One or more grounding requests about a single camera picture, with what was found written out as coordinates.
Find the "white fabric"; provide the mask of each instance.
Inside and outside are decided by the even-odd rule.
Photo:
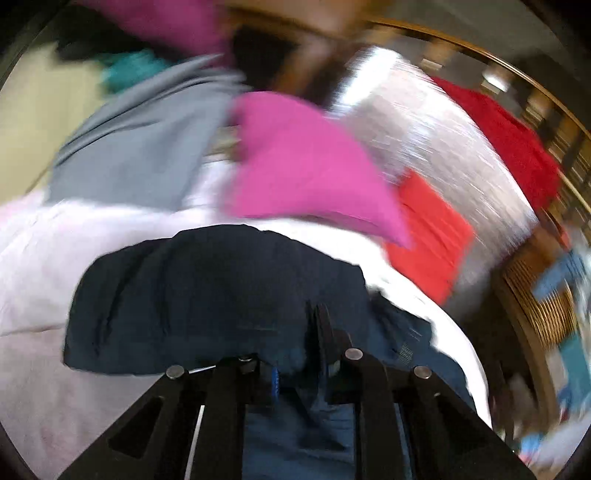
[[[25,208],[0,225],[0,421],[41,480],[63,471],[155,380],[61,364],[64,325],[85,269],[128,245],[218,223],[273,230],[358,264],[369,287],[431,322],[433,345],[462,367],[478,415],[491,424],[486,379],[472,345],[441,308],[389,266],[378,243],[311,221],[226,217],[220,199],[233,169],[227,161],[205,164],[187,198],[190,208],[173,214],[63,202]]]

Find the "gray cloth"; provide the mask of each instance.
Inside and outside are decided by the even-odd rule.
[[[208,68],[215,56],[175,65],[115,96],[57,154],[49,203],[81,198],[179,210],[242,76]]]

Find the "dark blue fabric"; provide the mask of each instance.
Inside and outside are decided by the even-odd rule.
[[[359,345],[383,363],[410,370],[429,366],[475,410],[466,377],[457,363],[430,344],[431,325],[400,310],[381,294],[371,298],[368,338]],[[333,326],[339,327],[337,318]],[[245,480],[343,480],[355,476],[355,425],[351,405],[330,406],[315,392],[282,389],[272,410],[249,408],[245,423],[242,478]],[[408,445],[401,433],[403,449]],[[410,460],[407,478],[411,477]]]

